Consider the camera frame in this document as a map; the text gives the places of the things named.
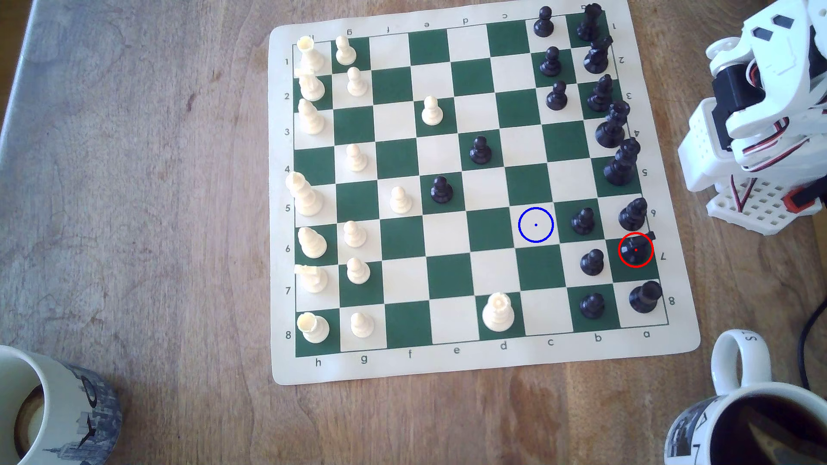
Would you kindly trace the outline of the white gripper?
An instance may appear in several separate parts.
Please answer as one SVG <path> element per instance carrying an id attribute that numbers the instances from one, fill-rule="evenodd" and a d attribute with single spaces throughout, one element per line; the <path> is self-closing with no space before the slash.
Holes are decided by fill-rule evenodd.
<path id="1" fill-rule="evenodd" d="M 825 1 L 777 1 L 743 22 L 765 98 L 760 107 L 813 107 L 825 83 L 811 83 L 811 27 L 825 53 Z"/>

